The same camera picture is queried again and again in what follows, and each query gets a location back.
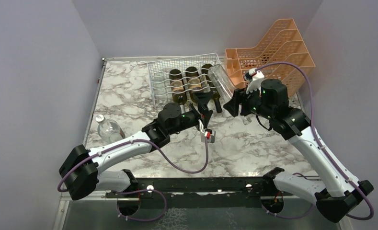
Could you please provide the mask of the green wine bottle dark label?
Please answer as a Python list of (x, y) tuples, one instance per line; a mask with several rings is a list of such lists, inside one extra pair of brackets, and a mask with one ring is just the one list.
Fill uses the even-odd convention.
[(204, 75), (205, 79), (207, 80), (207, 84), (209, 85), (210, 87), (210, 91), (212, 92), (212, 100), (215, 104), (215, 108), (216, 108), (216, 112), (218, 114), (222, 113), (222, 107), (221, 107), (221, 103), (220, 103), (220, 94), (218, 93), (217, 89), (215, 88), (214, 84), (212, 83), (209, 75), (208, 75), (208, 70), (210, 67), (212, 67), (213, 65), (212, 64), (204, 64), (202, 67), (201, 67), (201, 72), (202, 74)]

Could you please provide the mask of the green wine bottle white label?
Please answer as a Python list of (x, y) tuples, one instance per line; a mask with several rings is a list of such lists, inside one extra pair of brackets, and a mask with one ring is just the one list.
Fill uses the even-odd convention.
[(198, 69), (196, 67), (188, 67), (185, 70), (185, 76), (190, 98), (193, 103), (197, 104), (199, 100), (194, 96), (194, 93), (203, 92), (202, 80), (200, 79)]

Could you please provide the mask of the green Primitivo wine bottle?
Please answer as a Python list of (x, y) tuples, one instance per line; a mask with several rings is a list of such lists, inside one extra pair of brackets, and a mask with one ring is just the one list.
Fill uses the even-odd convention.
[(185, 113), (185, 104), (187, 102), (187, 95), (183, 86), (183, 76), (180, 70), (172, 69), (169, 72), (170, 86), (172, 92), (172, 99), (177, 103), (182, 113)]

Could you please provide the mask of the clear bottle silver cap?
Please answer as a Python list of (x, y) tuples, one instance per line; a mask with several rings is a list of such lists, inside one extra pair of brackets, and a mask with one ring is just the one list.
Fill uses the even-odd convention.
[(124, 139), (126, 136), (119, 124), (112, 119), (106, 119), (103, 114), (95, 117), (98, 123), (97, 132), (99, 137), (107, 144), (111, 144)]

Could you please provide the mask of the clear glass bottle tall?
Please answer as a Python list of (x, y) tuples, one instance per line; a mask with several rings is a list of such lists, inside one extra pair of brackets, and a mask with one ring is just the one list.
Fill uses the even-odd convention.
[(154, 73), (152, 78), (153, 83), (153, 93), (154, 98), (161, 103), (161, 101), (166, 101), (166, 80), (165, 80), (165, 73), (162, 71), (157, 71)]

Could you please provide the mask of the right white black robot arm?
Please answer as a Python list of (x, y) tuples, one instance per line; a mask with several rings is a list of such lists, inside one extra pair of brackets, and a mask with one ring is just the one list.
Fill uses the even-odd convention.
[(293, 145), (321, 179), (309, 181), (276, 167), (263, 176), (266, 194), (291, 193), (337, 223), (373, 191), (369, 181), (359, 180), (336, 160), (306, 114), (289, 105), (287, 87), (280, 80), (263, 80), (255, 89), (234, 89), (223, 107), (234, 117), (255, 115), (267, 119), (270, 128)]

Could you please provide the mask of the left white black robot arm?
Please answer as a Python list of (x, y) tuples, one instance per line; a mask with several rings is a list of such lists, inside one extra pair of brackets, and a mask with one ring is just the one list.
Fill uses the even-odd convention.
[(59, 192), (68, 192), (72, 200), (80, 200), (95, 190), (110, 190), (110, 178), (102, 178), (108, 168), (141, 154), (147, 154), (170, 142), (172, 134), (196, 127), (205, 143), (206, 161), (209, 161), (208, 144), (213, 140), (212, 130), (207, 128), (213, 114), (208, 109), (211, 92), (196, 92), (197, 108), (192, 104), (190, 110), (183, 113), (177, 103), (167, 103), (151, 123), (141, 131), (114, 143), (86, 149), (84, 145), (73, 148), (59, 168), (61, 180), (57, 186)]

